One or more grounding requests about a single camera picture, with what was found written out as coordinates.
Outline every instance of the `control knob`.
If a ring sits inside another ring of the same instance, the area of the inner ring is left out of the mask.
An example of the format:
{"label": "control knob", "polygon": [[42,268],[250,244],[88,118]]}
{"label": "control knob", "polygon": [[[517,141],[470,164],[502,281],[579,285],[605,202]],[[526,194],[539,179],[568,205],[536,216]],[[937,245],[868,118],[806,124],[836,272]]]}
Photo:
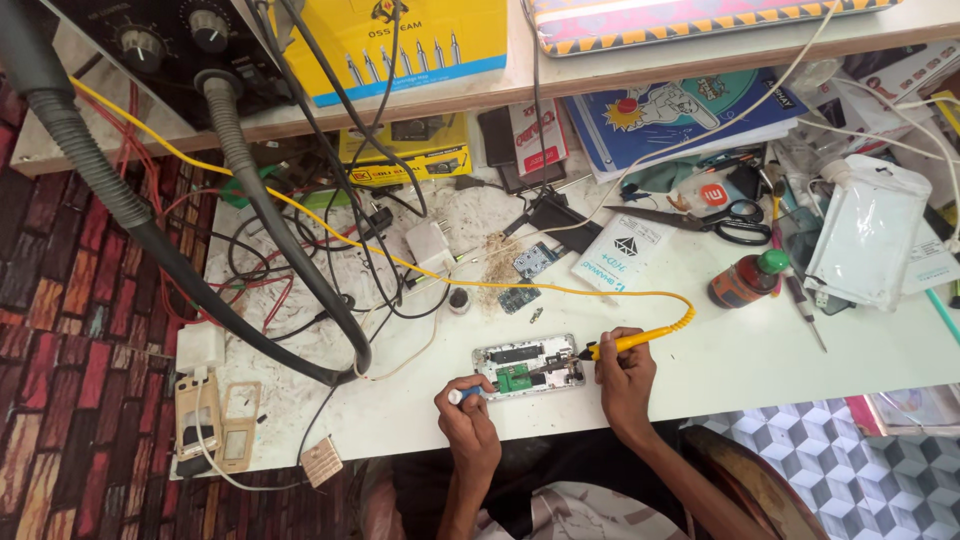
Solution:
{"label": "control knob", "polygon": [[190,13],[190,32],[193,40],[207,53],[222,53],[227,50],[227,22],[214,12],[196,10]]}
{"label": "control knob", "polygon": [[143,30],[130,29],[120,36],[123,58],[133,69],[144,73],[155,73],[160,69],[166,51],[163,43],[153,34]]}

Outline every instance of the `white table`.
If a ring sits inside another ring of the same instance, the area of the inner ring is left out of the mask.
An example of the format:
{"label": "white table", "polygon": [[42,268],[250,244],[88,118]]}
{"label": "white table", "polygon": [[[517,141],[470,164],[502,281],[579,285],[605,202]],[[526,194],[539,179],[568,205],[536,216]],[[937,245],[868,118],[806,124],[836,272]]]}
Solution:
{"label": "white table", "polygon": [[[580,165],[571,163],[569,177],[580,178]],[[453,253],[462,253],[482,243],[485,233],[500,230],[519,213],[520,202],[501,191],[473,188],[454,193],[448,182],[424,183],[431,217],[448,219]],[[595,208],[608,184],[597,186],[587,179],[569,189],[572,206],[584,214]],[[215,228],[232,232],[235,210],[223,203]],[[400,257],[402,235],[414,223],[398,216],[388,231],[388,245]],[[597,222],[606,224],[610,215],[601,213]],[[334,225],[343,226],[338,216]],[[520,233],[529,232],[529,226]],[[268,249],[259,235],[253,240]],[[531,238],[524,245],[544,239]],[[219,240],[210,247],[207,277],[222,278],[224,251]],[[829,347],[821,352],[789,294],[762,299],[749,307],[724,310],[707,297],[706,285],[717,273],[758,248],[728,243],[713,233],[677,232],[650,263],[637,290],[663,290],[685,295],[696,306],[693,322],[682,331],[652,342],[658,374],[650,403],[652,420],[696,416],[768,405],[822,400],[894,389],[929,386],[960,380],[960,345],[953,339],[933,305],[923,293],[905,298],[894,314],[867,308],[844,311],[827,317],[817,311],[817,326]],[[378,297],[373,293],[369,271],[351,252],[349,259],[336,259],[344,292],[354,295],[360,307]],[[571,254],[535,278],[535,282],[586,288],[568,268],[576,262]],[[323,254],[315,260],[326,272]],[[478,279],[477,264],[458,278]],[[516,282],[514,273],[504,282]],[[258,326],[273,304],[276,289],[260,289],[244,304],[245,317]],[[405,313],[432,307],[441,285],[404,302]],[[440,310],[436,342],[394,377],[369,382],[358,380],[337,389],[306,439],[309,448],[332,434],[342,459],[384,454],[401,454],[446,446],[437,428],[433,396],[452,378],[472,373],[470,354],[477,347],[508,343],[534,337],[571,332],[578,346],[598,339],[602,331],[616,326],[653,328],[671,324],[685,306],[659,297],[619,299],[616,307],[601,298],[565,295],[544,290],[531,306],[507,315],[499,306],[481,306],[476,290],[474,306],[463,317]],[[529,324],[536,307],[543,307],[540,320]],[[320,309],[301,284],[272,324],[269,335],[298,327]],[[382,315],[372,317],[379,324]],[[960,312],[953,318],[960,323]],[[374,324],[369,324],[368,335]],[[401,321],[392,318],[373,342],[370,373],[391,371],[420,349],[432,331],[431,319]],[[328,367],[344,368],[352,361],[347,340],[330,322],[283,343],[295,353]],[[269,360],[251,347],[232,339],[228,344],[227,369],[218,370],[223,392],[231,382],[260,380],[263,399],[260,412],[267,420],[257,427],[251,470],[292,466],[303,432],[329,392],[318,382]],[[600,392],[593,382],[593,368],[586,368],[588,384],[574,390],[538,397],[523,397],[491,404],[490,414],[501,439],[590,430],[607,425],[600,407]]]}

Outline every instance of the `yellow cable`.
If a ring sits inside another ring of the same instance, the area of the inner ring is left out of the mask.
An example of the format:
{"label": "yellow cable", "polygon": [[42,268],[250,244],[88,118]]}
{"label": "yellow cable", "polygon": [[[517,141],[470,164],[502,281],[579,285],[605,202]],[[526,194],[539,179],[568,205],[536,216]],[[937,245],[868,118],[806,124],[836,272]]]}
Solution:
{"label": "yellow cable", "polygon": [[91,89],[89,86],[81,83],[80,81],[74,79],[73,77],[70,77],[70,82],[73,83],[73,86],[75,86],[75,87],[78,88],[79,90],[83,91],[84,93],[86,93],[87,95],[89,95],[90,97],[92,97],[93,99],[95,99],[95,100],[99,101],[100,103],[104,104],[108,109],[110,109],[110,110],[112,110],[113,112],[119,114],[120,116],[122,116],[122,117],[123,117],[125,120],[127,120],[128,122],[132,123],[134,126],[136,126],[136,127],[140,128],[141,130],[143,130],[144,133],[146,133],[147,135],[153,137],[154,140],[156,140],[156,142],[159,142],[159,143],[160,143],[160,146],[162,146],[163,148],[166,148],[167,150],[169,150],[170,153],[173,154],[174,156],[177,156],[177,157],[180,158],[181,160],[184,160],[184,161],[186,161],[187,163],[190,163],[191,165],[193,165],[193,166],[195,166],[195,167],[200,167],[200,168],[202,168],[202,169],[206,169],[206,170],[208,170],[208,171],[213,171],[213,172],[217,172],[217,173],[223,173],[223,174],[225,174],[225,175],[227,175],[227,176],[233,176],[233,173],[230,172],[229,169],[225,169],[224,167],[218,167],[218,166],[216,166],[216,165],[211,165],[211,164],[209,164],[209,163],[204,163],[204,162],[202,162],[202,161],[197,161],[197,160],[194,160],[193,158],[185,155],[185,154],[184,154],[183,152],[181,152],[180,150],[177,150],[177,148],[175,148],[174,145],[172,145],[172,144],[170,144],[169,142],[167,142],[167,140],[166,140],[165,138],[163,138],[162,136],[160,136],[157,132],[155,132],[154,130],[148,128],[146,124],[144,124],[143,122],[141,122],[141,121],[140,121],[139,119],[137,119],[135,116],[133,116],[133,115],[130,114],[129,112],[126,112],[125,110],[117,107],[117,106],[114,105],[113,102],[111,102],[109,99],[107,99],[107,98],[105,98],[104,96],[98,94],[98,93],[95,92],[93,89]]}
{"label": "yellow cable", "polygon": [[[190,163],[191,165],[194,165],[194,166],[196,166],[196,167],[200,167],[200,168],[206,169],[206,170],[208,170],[208,171],[213,171],[213,172],[223,173],[223,174],[226,174],[226,175],[229,175],[229,176],[233,176],[233,172],[230,171],[229,169],[226,169],[226,168],[224,168],[224,167],[218,167],[218,166],[216,166],[216,165],[211,165],[211,164],[209,164],[209,163],[204,163],[204,162],[202,162],[202,161],[197,161],[197,160],[194,160],[193,158],[190,158],[190,157],[186,156],[183,152],[181,152],[181,151],[178,150],[176,147],[174,147],[174,145],[172,145],[172,144],[170,144],[169,142],[167,142],[167,140],[164,139],[162,136],[160,136],[157,132],[155,132],[154,130],[148,128],[146,124],[144,124],[143,122],[141,122],[140,120],[138,120],[137,118],[135,118],[133,115],[129,114],[129,113],[126,112],[125,110],[123,110],[123,109],[117,107],[116,105],[114,105],[114,104],[113,104],[112,102],[110,102],[110,100],[107,99],[106,97],[98,94],[98,93],[95,92],[94,90],[90,89],[90,87],[88,87],[87,85],[84,85],[83,83],[81,83],[80,81],[74,79],[73,77],[70,77],[70,82],[73,83],[73,86],[75,86],[76,88],[82,90],[83,92],[86,92],[87,94],[89,94],[90,97],[92,97],[93,99],[95,99],[95,100],[99,101],[100,103],[104,104],[106,107],[108,107],[108,108],[109,108],[110,110],[112,110],[113,112],[116,112],[117,114],[119,114],[120,116],[122,116],[122,117],[123,117],[124,119],[126,119],[127,121],[133,123],[134,126],[136,126],[137,128],[140,128],[141,130],[143,130],[147,135],[153,137],[153,138],[156,140],[156,142],[159,142],[160,145],[162,145],[164,148],[166,148],[167,150],[169,150],[170,153],[173,154],[174,156],[177,156],[177,157],[180,158],[181,160],[184,160],[184,161],[186,161],[187,163]],[[279,199],[279,200],[287,203],[288,205],[290,205],[290,206],[292,206],[292,207],[294,207],[294,208],[296,208],[296,209],[299,209],[300,211],[302,211],[302,212],[305,213],[306,215],[310,216],[314,221],[316,221],[317,223],[321,224],[321,225],[324,227],[324,229],[327,229],[328,231],[330,231],[330,233],[333,234],[333,236],[336,237],[338,240],[344,241],[344,242],[346,242],[347,244],[350,244],[351,246],[355,246],[355,247],[358,247],[358,248],[362,248],[362,247],[363,247],[360,243],[354,242],[353,240],[350,240],[349,238],[347,238],[347,237],[341,235],[340,233],[337,233],[336,231],[334,231],[329,225],[326,224],[326,222],[325,222],[323,219],[320,218],[320,216],[318,216],[317,214],[313,213],[312,211],[310,211],[310,209],[308,209],[307,207],[301,205],[301,204],[298,203],[297,201],[294,201],[293,199],[287,197],[286,195],[284,195],[284,194],[282,194],[282,193],[280,193],[280,192],[278,192],[278,191],[275,191],[274,189],[271,189],[271,188],[269,188],[269,187],[267,187],[267,192],[270,193],[271,195],[273,195],[274,197],[277,197],[277,199]],[[383,257],[386,257],[386,255],[383,253],[382,250],[380,250],[380,249],[378,249],[378,248],[375,248],[375,247],[373,247],[373,246],[371,246],[371,245],[368,245],[368,246],[367,246],[367,249],[369,249],[370,251],[372,251],[372,252],[374,252],[374,253],[376,253],[376,254],[378,254],[378,255],[381,255],[381,256],[383,256]],[[677,321],[676,323],[674,323],[674,324],[672,324],[672,325],[670,325],[670,326],[668,326],[668,327],[662,327],[661,329],[657,329],[658,331],[661,331],[661,334],[660,334],[660,335],[664,335],[664,334],[670,333],[670,332],[672,332],[672,331],[677,331],[677,330],[685,327],[687,324],[690,323],[691,320],[693,320],[694,315],[697,314],[697,310],[693,308],[693,304],[691,304],[689,300],[687,300],[686,298],[684,298],[683,296],[681,296],[681,295],[679,295],[679,294],[672,293],[672,292],[664,292],[664,291],[647,291],[647,292],[627,292],[627,291],[623,291],[623,292],[598,292],[598,291],[585,291],[585,290],[570,289],[570,288],[561,287],[561,286],[558,286],[558,285],[538,284],[538,283],[461,282],[461,281],[459,281],[459,280],[452,280],[452,279],[449,279],[449,278],[443,278],[443,277],[439,276],[438,274],[435,274],[435,273],[433,273],[433,272],[430,272],[430,271],[428,271],[428,270],[424,270],[424,269],[418,267],[416,264],[411,264],[411,263],[407,262],[406,260],[403,260],[402,258],[397,258],[397,257],[394,257],[394,256],[390,256],[390,258],[391,258],[394,262],[396,262],[396,263],[398,263],[398,264],[401,264],[401,265],[406,266],[407,268],[409,268],[409,269],[411,269],[411,270],[414,270],[414,271],[417,271],[417,272],[422,273],[424,276],[428,276],[428,277],[430,277],[430,278],[433,278],[433,279],[435,279],[435,280],[440,280],[440,281],[442,281],[442,282],[450,283],[451,285],[467,285],[467,286],[494,287],[494,288],[540,288],[540,289],[553,289],[553,290],[559,290],[559,291],[561,291],[561,292],[566,292],[566,293],[570,293],[570,294],[579,294],[579,295],[583,295],[583,296],[669,296],[670,298],[676,298],[677,300],[680,300],[681,302],[683,302],[684,304],[686,304],[686,305],[687,305],[687,310],[686,310],[686,313],[684,314],[684,317],[681,318],[681,319],[680,319],[679,321]]]}

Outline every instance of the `red brick wallpaper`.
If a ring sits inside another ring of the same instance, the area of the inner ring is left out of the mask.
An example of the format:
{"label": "red brick wallpaper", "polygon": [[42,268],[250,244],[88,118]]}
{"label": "red brick wallpaper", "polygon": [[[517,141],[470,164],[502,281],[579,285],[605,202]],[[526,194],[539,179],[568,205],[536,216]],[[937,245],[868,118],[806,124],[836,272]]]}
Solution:
{"label": "red brick wallpaper", "polygon": [[[79,175],[30,179],[6,167],[23,109],[5,91],[0,540],[347,538],[352,478],[346,470],[323,493],[308,486],[255,493],[221,479],[167,479],[176,424],[173,365],[147,352],[174,355],[179,328],[158,304],[156,263]],[[173,159],[161,168],[167,203],[202,172]],[[140,188],[135,174],[128,181]],[[194,199],[182,215],[208,227],[213,208],[211,197]],[[206,237],[177,227],[169,226],[171,236],[202,271]],[[173,305],[193,315],[182,299]],[[302,473],[238,479],[282,485]]]}

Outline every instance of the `wooden shelf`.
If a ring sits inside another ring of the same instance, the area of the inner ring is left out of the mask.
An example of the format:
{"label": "wooden shelf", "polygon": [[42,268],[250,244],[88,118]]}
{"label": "wooden shelf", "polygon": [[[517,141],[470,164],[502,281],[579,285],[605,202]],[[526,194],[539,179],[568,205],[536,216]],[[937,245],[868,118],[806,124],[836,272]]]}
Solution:
{"label": "wooden shelf", "polygon": [[[956,0],[905,0],[878,13],[837,17],[829,23],[820,41],[811,47],[808,60],[844,56],[960,37],[960,10]],[[384,120],[415,118],[460,110],[498,107],[533,99],[533,51],[530,28],[516,1],[508,1],[508,59],[506,69],[481,73],[429,86],[410,88],[390,97]],[[602,89],[656,83],[711,73],[723,73],[789,63],[815,32],[817,22],[780,25],[766,29],[698,37],[645,45],[618,51],[566,59],[540,55],[542,97],[562,97]],[[92,49],[72,29],[61,25],[55,40],[60,58],[69,71],[82,64]],[[115,99],[127,103],[128,79],[102,62],[84,81]],[[379,97],[355,102],[370,121]],[[120,146],[119,135],[89,108],[82,107],[93,136],[109,155]],[[324,130],[351,125],[342,106],[313,109]],[[218,146],[212,133],[197,133],[162,105],[141,97],[140,117],[183,151]],[[268,110],[243,120],[247,140],[253,142],[303,135],[310,127],[296,106]],[[167,152],[155,142],[147,144],[155,155]],[[72,168],[36,117],[28,115],[13,154],[12,166],[28,175]]]}

